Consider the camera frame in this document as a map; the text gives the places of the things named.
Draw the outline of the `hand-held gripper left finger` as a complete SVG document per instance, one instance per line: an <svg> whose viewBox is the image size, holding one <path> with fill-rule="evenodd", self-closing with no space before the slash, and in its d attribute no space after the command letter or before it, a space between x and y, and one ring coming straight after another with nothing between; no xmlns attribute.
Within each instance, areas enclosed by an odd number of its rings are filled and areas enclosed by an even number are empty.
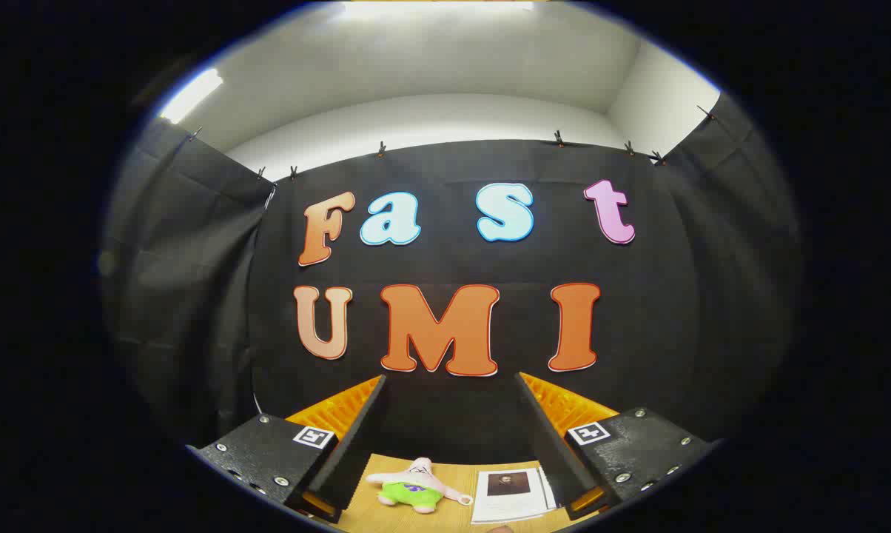
<svg viewBox="0 0 891 533"><path fill-rule="evenodd" d="M386 381L378 375L292 418L259 412L188 452L277 509L337 524L370 460L387 408Z"/></svg>

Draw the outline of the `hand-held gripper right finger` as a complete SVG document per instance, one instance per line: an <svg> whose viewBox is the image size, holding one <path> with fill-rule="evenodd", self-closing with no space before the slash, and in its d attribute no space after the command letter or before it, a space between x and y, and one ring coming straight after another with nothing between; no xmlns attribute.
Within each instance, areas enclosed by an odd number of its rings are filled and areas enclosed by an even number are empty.
<svg viewBox="0 0 891 533"><path fill-rule="evenodd" d="M616 412L526 372L514 382L531 452L573 520L654 492L719 446L654 409Z"/></svg>

